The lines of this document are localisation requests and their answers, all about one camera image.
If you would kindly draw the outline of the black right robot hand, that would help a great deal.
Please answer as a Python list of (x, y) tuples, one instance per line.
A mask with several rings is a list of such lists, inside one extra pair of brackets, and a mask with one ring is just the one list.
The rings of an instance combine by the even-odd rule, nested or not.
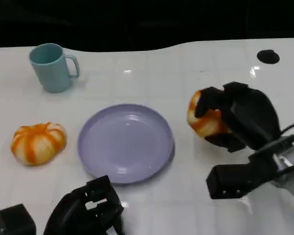
[(205, 137), (209, 143), (236, 152), (245, 147), (258, 150), (280, 137), (279, 119), (270, 99), (260, 90), (239, 82), (227, 83), (223, 90), (201, 90), (195, 117), (218, 111), (226, 130)]

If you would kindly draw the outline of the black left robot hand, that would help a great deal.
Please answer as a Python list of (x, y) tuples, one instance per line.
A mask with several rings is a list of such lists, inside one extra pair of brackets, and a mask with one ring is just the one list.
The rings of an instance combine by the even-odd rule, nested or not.
[(107, 175), (66, 194), (51, 213), (45, 235), (123, 235), (123, 206)]

